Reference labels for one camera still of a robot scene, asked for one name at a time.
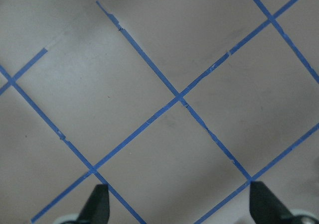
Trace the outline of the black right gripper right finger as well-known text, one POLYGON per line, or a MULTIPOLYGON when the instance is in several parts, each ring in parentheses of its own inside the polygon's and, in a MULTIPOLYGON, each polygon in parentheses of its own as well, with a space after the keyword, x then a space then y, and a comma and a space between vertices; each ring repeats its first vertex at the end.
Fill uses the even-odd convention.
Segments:
POLYGON ((256 224, 290 224, 294 218, 288 208, 261 181, 250 183, 249 212, 256 224))

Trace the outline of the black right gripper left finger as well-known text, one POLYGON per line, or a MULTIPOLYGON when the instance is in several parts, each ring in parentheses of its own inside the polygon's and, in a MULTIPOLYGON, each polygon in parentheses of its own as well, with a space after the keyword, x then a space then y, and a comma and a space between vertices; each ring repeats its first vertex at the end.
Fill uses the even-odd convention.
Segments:
POLYGON ((107 184, 96 185, 76 224, 107 224, 110 218, 109 189, 107 184))

